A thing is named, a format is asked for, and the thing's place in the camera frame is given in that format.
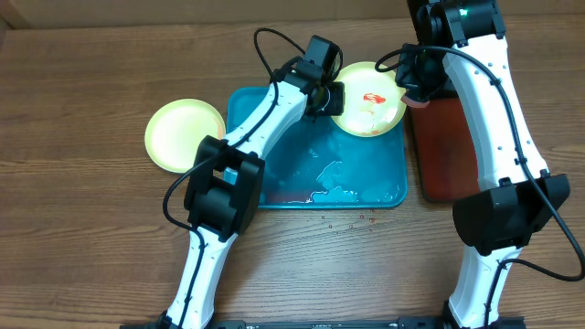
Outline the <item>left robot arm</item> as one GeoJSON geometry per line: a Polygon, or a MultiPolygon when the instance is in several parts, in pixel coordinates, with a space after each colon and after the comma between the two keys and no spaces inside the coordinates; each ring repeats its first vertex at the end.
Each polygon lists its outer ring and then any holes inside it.
{"type": "Polygon", "coordinates": [[[157,328],[205,328],[213,317],[218,282],[229,250],[255,217],[265,158],[304,116],[336,116],[344,107],[341,48],[313,36],[307,48],[268,71],[264,99],[231,133],[205,137],[193,166],[170,185],[164,199],[187,184],[186,222],[167,220],[189,233],[189,250],[177,294],[157,328]]]}

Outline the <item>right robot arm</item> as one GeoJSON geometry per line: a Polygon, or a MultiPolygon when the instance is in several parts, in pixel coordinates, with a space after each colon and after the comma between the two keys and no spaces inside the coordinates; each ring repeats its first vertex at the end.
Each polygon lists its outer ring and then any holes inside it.
{"type": "Polygon", "coordinates": [[[409,12],[417,43],[399,51],[396,82],[416,102],[458,96],[478,173],[478,192],[452,208],[463,263],[439,327],[520,328],[497,310],[505,280],[533,234],[558,216],[568,178],[549,172],[527,129],[498,4],[411,1],[409,12]]]}

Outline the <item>yellow-green plate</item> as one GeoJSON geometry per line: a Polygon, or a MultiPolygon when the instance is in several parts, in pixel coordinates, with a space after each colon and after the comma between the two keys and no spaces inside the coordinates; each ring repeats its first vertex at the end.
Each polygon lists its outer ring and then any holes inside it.
{"type": "Polygon", "coordinates": [[[148,122],[144,145],[151,160],[162,169],[183,174],[195,161],[197,148],[209,136],[221,139],[223,117],[209,103],[196,99],[171,101],[148,122]]]}
{"type": "Polygon", "coordinates": [[[343,68],[336,82],[344,83],[344,109],[333,116],[344,132],[358,137],[376,137],[392,130],[402,119],[406,90],[395,82],[394,71],[378,72],[371,61],[343,68]]]}

